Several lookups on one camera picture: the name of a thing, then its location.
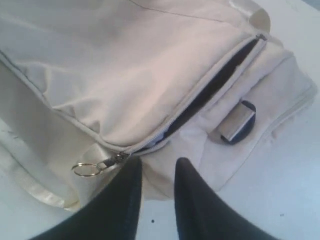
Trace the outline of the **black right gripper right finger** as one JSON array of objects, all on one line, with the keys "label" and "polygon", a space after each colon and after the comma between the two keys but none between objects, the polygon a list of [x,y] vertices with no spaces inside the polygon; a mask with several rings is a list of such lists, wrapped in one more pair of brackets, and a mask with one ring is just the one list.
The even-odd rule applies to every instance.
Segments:
[{"label": "black right gripper right finger", "polygon": [[181,240],[274,239],[229,207],[186,157],[175,165],[174,208]]}]

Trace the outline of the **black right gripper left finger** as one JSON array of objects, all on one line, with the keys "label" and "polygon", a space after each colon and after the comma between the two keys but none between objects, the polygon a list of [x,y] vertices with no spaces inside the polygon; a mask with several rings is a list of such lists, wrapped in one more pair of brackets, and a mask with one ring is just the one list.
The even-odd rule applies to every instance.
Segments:
[{"label": "black right gripper left finger", "polygon": [[134,240],[142,200],[142,162],[130,159],[85,207],[36,240]]}]

